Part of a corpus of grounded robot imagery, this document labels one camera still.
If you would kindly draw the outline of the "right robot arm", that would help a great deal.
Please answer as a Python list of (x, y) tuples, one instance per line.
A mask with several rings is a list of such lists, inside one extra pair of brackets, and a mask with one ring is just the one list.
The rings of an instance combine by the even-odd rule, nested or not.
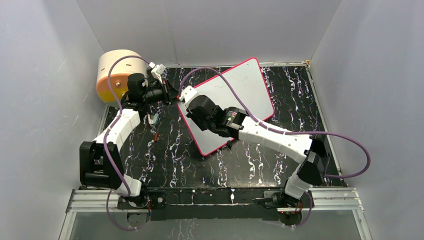
[(285, 182), (280, 194), (266, 194), (260, 204), (266, 208), (294, 208), (304, 193), (324, 181), (324, 171), (331, 158), (328, 139), (320, 134), (294, 134), (275, 125), (256, 122), (237, 107), (222, 109), (205, 95), (186, 98), (186, 116), (201, 131), (223, 138), (265, 146), (291, 158), (299, 165)]

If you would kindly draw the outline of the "pink framed whiteboard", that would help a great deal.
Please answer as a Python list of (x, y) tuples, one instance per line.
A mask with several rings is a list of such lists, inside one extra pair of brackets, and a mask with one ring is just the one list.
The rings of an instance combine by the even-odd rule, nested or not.
[[(197, 85), (190, 83), (190, 79), (187, 79), (184, 85), (192, 86), (200, 95), (209, 97), (222, 109), (228, 107), (243, 108), (217, 73), (204, 69), (199, 70), (197, 73), (208, 73), (211, 74), (211, 77), (207, 77)], [(274, 115), (274, 105), (257, 58), (251, 57), (223, 71), (221, 74), (256, 118), (265, 121)], [(177, 107), (202, 156), (206, 157), (212, 154), (232, 140), (232, 138), (221, 137), (209, 130), (200, 130), (193, 120), (186, 116), (187, 111), (184, 104), (178, 102)]]

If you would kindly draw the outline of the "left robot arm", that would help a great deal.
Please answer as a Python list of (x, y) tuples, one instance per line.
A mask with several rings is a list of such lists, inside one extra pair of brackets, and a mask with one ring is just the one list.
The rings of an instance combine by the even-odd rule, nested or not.
[(145, 106), (158, 102), (171, 105), (178, 91), (167, 79), (158, 80), (148, 73), (128, 75), (127, 87), (114, 120), (94, 140), (81, 143), (79, 177), (83, 186), (109, 189), (132, 207), (145, 208), (150, 201), (146, 184), (125, 174), (120, 151), (141, 123)]

